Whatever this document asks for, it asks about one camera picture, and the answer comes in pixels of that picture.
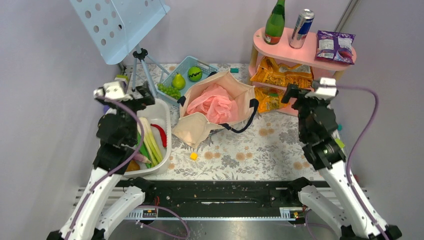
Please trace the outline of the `orange yellow packet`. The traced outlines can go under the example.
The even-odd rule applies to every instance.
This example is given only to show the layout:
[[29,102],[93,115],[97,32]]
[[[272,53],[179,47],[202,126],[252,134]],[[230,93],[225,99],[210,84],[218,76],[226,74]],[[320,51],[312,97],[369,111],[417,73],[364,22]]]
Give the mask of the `orange yellow packet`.
[[285,90],[272,87],[254,88],[255,98],[259,102],[258,112],[266,113],[274,110],[279,110],[289,106],[288,103],[282,103]]

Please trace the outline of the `green pear toy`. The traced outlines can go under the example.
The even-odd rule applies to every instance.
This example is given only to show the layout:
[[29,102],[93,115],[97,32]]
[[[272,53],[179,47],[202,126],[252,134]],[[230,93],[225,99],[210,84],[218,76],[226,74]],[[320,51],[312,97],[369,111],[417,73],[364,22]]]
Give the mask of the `green pear toy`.
[[177,90],[183,90],[184,88],[185,88],[185,86],[186,86],[186,80],[185,80],[185,78],[182,76],[182,74],[180,74],[180,73],[177,73],[176,75],[175,75],[175,77],[173,78],[173,80],[172,80],[172,86],[174,87],[174,88],[176,88]]

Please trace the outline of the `green leek toy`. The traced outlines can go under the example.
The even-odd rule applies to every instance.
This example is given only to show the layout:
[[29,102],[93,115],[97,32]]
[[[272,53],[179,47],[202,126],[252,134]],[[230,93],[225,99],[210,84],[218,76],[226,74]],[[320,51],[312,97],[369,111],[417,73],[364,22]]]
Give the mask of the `green leek toy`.
[[137,130],[139,141],[142,142],[140,150],[143,149],[143,151],[148,154],[147,158],[150,160],[148,168],[152,168],[163,160],[163,155],[154,137],[149,121],[145,117],[139,117],[139,120],[141,126],[138,126]]

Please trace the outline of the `beige floral canvas tote bag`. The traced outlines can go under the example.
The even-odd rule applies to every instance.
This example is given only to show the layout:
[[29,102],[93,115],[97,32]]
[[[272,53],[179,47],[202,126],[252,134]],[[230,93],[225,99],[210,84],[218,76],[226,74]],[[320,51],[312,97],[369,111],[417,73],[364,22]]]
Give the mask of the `beige floral canvas tote bag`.
[[238,81],[230,71],[200,80],[177,102],[179,119],[172,133],[195,149],[213,132],[243,133],[259,108],[254,86]]

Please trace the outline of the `silver blue drink can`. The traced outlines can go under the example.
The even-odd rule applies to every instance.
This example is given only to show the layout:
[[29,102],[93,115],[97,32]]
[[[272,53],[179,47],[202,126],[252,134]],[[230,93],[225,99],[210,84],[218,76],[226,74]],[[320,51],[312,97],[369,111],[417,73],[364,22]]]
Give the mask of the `silver blue drink can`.
[[288,41],[291,48],[302,48],[314,18],[315,13],[310,9],[303,9],[299,13],[292,35]]

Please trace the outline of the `pink plastic grocery bag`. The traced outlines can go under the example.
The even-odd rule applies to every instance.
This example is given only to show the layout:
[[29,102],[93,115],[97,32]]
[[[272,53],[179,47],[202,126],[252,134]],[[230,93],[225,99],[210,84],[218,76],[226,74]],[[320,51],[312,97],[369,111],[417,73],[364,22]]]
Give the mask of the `pink plastic grocery bag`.
[[208,86],[199,97],[189,103],[186,113],[203,114],[214,124],[224,124],[238,120],[238,105],[226,89],[214,83]]

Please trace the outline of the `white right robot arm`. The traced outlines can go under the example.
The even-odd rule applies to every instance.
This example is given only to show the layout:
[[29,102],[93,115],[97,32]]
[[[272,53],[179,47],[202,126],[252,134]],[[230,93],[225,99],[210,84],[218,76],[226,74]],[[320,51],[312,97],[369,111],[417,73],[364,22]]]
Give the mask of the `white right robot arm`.
[[340,206],[324,197],[305,177],[289,183],[287,201],[315,212],[340,240],[398,240],[401,230],[388,224],[369,202],[342,146],[333,136],[338,124],[329,104],[337,94],[333,83],[318,83],[314,90],[289,84],[281,101],[295,99],[292,108],[297,111],[298,138],[304,144],[304,156],[333,190]]

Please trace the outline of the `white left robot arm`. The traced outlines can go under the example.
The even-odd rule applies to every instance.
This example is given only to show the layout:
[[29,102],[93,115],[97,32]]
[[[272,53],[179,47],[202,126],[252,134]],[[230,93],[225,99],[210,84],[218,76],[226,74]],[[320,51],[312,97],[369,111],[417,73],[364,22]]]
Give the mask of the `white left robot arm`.
[[140,98],[125,93],[119,81],[109,82],[93,92],[94,99],[115,109],[97,123],[100,145],[92,164],[87,186],[65,225],[48,234],[49,240],[106,240],[121,221],[136,207],[148,206],[155,200],[154,184],[142,177],[129,181],[129,186],[111,207],[103,212],[112,190],[120,182],[130,161],[138,155],[142,143],[142,123],[137,112],[155,104],[146,82],[137,86]]

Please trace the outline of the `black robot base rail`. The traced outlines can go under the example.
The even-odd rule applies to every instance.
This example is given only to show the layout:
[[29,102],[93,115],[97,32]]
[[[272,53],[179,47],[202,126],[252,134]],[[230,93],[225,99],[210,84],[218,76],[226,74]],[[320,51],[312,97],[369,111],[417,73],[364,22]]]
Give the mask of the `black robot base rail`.
[[141,205],[187,220],[296,219],[306,210],[289,181],[155,180]]

